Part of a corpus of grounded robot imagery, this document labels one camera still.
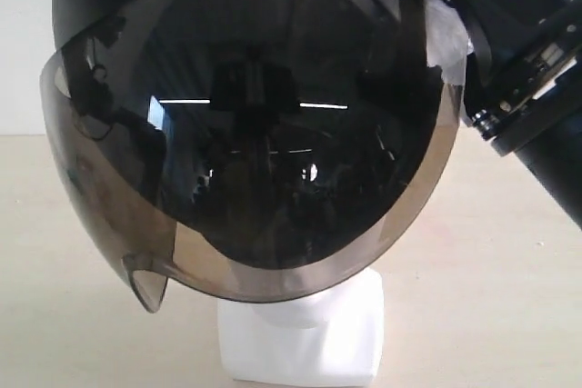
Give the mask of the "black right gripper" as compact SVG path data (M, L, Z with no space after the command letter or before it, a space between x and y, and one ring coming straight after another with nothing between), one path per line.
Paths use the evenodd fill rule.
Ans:
M581 51L581 0L445 0L473 46L465 105L493 138Z

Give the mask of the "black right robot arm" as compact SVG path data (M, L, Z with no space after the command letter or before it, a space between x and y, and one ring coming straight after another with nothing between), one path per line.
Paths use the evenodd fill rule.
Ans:
M581 0L444 0L460 15L467 122L581 220Z

